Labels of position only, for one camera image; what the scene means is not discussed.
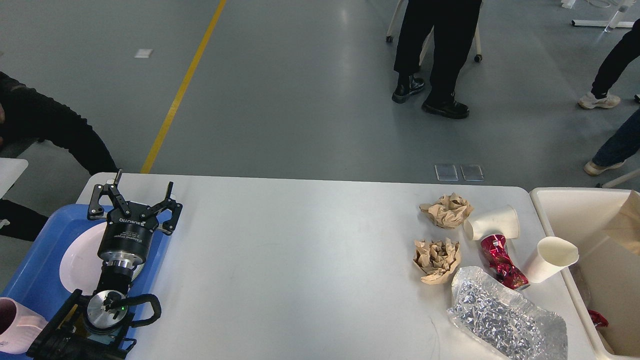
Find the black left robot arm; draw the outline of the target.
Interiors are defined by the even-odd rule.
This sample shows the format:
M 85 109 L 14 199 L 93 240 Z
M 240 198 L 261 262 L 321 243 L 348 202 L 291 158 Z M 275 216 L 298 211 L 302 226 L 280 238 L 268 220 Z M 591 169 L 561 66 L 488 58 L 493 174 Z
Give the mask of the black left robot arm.
M 124 360 L 137 340 L 132 328 L 153 324 L 162 316 L 154 294 L 133 289 L 134 273 L 156 255 L 157 233 L 171 235 L 183 205 L 166 195 L 147 205 L 126 200 L 119 191 L 122 171 L 112 183 L 96 184 L 87 219 L 103 220 L 105 230 L 96 257 L 102 267 L 96 289 L 74 290 L 26 351 L 35 360 Z

